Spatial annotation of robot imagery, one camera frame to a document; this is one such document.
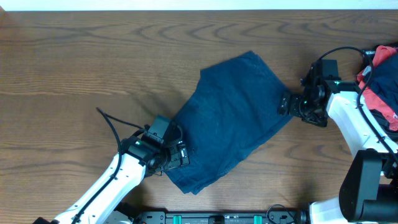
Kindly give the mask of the dark blue denim shorts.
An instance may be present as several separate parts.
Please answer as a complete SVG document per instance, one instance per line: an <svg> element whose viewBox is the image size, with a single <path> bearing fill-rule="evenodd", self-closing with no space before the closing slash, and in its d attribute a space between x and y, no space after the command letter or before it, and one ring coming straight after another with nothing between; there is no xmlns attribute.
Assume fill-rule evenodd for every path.
<svg viewBox="0 0 398 224"><path fill-rule="evenodd" d="M167 172L198 194L245 160L291 119L278 107L287 87L252 51L201 70L193 95L175 115L190 163Z"/></svg>

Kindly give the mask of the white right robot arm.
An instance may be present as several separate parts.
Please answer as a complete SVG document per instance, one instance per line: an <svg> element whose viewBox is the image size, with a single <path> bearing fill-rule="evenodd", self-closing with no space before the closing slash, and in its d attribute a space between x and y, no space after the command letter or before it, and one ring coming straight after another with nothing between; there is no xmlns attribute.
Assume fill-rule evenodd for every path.
<svg viewBox="0 0 398 224"><path fill-rule="evenodd" d="M397 222L397 143L374 119L357 84L326 81L301 95L285 91L278 113L323 128L331 118L354 158L338 196L310 204L309 223Z"/></svg>

